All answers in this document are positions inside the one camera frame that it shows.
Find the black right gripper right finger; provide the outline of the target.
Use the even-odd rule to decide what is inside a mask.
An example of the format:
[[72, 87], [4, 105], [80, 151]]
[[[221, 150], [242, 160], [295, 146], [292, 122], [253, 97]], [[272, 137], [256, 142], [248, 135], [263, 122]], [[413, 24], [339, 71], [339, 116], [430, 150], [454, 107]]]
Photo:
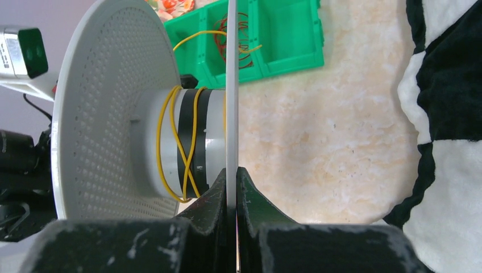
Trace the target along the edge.
[[268, 244], [269, 228], [294, 224], [255, 186], [244, 167], [236, 174], [236, 212], [238, 216], [241, 272], [273, 272], [274, 257]]

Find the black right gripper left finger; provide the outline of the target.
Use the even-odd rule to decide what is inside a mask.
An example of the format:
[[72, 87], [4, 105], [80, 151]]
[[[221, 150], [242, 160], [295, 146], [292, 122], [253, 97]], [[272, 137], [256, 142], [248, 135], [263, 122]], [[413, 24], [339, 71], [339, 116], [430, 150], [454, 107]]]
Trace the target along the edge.
[[175, 216], [182, 227], [177, 272], [226, 272], [226, 170], [199, 199]]

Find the white perforated cable spool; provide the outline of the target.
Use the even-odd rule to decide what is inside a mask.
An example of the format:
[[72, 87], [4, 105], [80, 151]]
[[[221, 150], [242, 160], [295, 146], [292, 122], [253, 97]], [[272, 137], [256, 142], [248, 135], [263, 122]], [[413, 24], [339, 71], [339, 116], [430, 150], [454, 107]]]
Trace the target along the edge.
[[199, 86], [178, 70], [143, 1], [96, 1], [68, 45], [55, 97], [52, 179], [61, 220], [170, 218], [222, 169], [234, 206], [238, 86]]

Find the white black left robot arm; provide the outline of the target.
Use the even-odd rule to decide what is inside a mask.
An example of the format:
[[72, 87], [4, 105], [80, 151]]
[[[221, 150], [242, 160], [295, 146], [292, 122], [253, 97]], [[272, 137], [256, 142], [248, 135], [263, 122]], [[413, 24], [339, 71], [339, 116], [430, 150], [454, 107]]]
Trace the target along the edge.
[[37, 143], [1, 130], [1, 242], [19, 242], [57, 220], [51, 171], [51, 126]]

